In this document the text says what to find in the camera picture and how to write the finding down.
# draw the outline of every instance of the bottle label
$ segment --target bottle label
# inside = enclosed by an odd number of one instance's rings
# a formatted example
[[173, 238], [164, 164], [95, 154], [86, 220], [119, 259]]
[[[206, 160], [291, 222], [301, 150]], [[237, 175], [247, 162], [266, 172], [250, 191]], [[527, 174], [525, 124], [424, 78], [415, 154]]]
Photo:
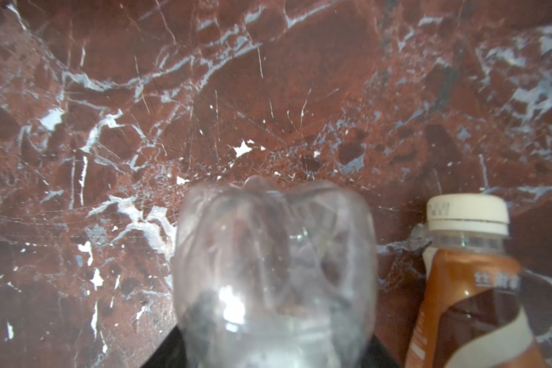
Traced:
[[428, 251], [433, 261], [405, 368], [546, 366], [519, 303], [515, 259]]

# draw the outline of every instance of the marble wall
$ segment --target marble wall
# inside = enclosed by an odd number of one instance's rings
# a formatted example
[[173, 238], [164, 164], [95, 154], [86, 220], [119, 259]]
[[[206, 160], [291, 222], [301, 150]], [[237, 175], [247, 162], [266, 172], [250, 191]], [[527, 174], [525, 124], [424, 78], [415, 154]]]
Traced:
[[552, 0], [0, 2], [0, 366], [144, 362], [184, 194], [250, 175], [366, 198], [400, 361], [426, 201], [502, 196], [552, 367]]

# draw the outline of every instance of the bottle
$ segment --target bottle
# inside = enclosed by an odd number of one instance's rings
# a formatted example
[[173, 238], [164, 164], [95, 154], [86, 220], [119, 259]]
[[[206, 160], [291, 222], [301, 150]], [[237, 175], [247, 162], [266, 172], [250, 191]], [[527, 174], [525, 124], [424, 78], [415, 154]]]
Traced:
[[405, 368], [545, 367], [518, 299], [521, 265], [503, 247], [505, 202], [439, 195], [427, 221], [427, 287]]
[[330, 182], [190, 189], [173, 270], [189, 367], [354, 366], [373, 334], [375, 244], [362, 197]]

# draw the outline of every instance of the crumpled plastic bottle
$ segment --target crumpled plastic bottle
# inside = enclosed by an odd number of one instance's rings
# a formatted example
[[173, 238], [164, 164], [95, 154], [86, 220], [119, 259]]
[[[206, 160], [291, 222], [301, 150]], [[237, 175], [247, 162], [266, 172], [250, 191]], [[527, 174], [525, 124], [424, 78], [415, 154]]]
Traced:
[[203, 183], [176, 236], [174, 306], [190, 366], [351, 367], [373, 334], [376, 242], [362, 197], [330, 182]]

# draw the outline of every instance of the bottle cap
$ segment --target bottle cap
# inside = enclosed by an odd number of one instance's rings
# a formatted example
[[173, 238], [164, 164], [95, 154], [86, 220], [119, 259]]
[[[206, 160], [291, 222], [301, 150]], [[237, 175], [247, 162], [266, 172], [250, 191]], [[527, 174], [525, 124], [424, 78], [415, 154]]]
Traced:
[[429, 230], [509, 235], [505, 201], [488, 194], [445, 194], [427, 202]]

